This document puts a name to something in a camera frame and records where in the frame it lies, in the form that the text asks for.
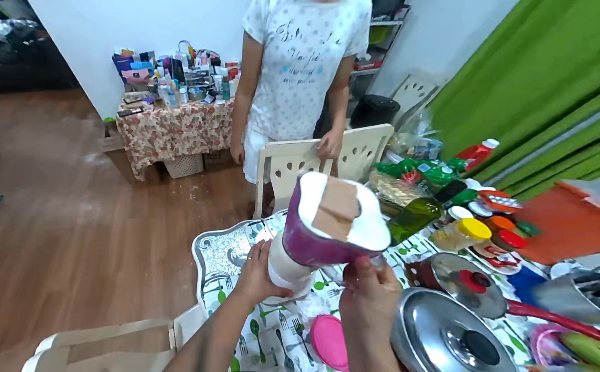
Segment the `white t-shirt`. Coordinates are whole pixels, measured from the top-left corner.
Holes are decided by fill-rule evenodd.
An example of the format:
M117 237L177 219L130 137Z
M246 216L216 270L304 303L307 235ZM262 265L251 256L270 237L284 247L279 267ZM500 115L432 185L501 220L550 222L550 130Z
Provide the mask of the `white t-shirt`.
M252 0L242 24L263 62L248 125L273 140L311 138L341 59L367 50L370 18L371 0Z

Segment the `white bottle cap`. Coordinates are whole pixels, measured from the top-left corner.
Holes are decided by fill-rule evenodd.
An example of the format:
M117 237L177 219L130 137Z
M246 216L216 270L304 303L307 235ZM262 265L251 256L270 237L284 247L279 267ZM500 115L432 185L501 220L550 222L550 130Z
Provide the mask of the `white bottle cap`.
M487 148L496 148L499 146L499 141L496 139L486 139L485 141L481 142L482 145L484 145Z
M465 184L467 185L468 189L479 190L481 188L481 183L474 178L465 179Z
M459 207L459 206L455 206L455 207L451 207L447 210L447 213L453 217L453 219L455 220L461 220L463 218L474 218L474 216L472 215L472 212L470 212L469 210L463 208L463 207Z

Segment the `storage basket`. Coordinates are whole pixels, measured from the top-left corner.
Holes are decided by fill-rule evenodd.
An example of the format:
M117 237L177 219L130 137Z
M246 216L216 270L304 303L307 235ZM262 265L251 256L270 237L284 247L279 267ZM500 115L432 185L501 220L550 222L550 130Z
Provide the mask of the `storage basket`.
M174 160L165 160L164 166L172 178L203 172L203 156L201 154L181 155Z

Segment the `red bottle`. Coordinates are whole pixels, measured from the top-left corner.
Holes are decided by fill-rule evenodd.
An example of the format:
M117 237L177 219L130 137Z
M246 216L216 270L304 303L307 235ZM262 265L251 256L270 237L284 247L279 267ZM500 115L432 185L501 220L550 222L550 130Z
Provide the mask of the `red bottle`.
M481 164L486 157L493 152L493 149L499 146L499 141L496 139L486 139L478 145L468 147L462 150L455 157L459 159L463 159L467 161L467 166L465 167L466 171L471 171L476 168L477 165Z

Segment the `white plastic chair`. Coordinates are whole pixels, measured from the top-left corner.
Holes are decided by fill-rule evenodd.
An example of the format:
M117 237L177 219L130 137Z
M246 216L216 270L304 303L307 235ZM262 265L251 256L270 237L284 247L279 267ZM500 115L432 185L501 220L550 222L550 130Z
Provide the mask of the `white plastic chair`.
M149 319L111 325L91 330L60 332L44 339L35 355L24 363L22 372L158 372L162 371L176 351L192 337L205 322L203 310L193 306L176 319ZM121 335L166 326L170 348L157 353L116 351L68 364L73 346L97 342Z
M444 77L440 78L421 70L411 71L392 97L401 109L396 113L391 124L396 129L400 128L436 97L446 81Z
M256 206L254 219L261 218L263 210L263 180L265 159L270 158L270 181L275 191L273 213L288 208L298 175L309 171L329 174L332 161L321 163L317 150L320 139L270 142L261 149L256 177Z
M337 160L339 178L364 181L369 176L371 165L380 161L392 134L394 127L390 124L345 131Z

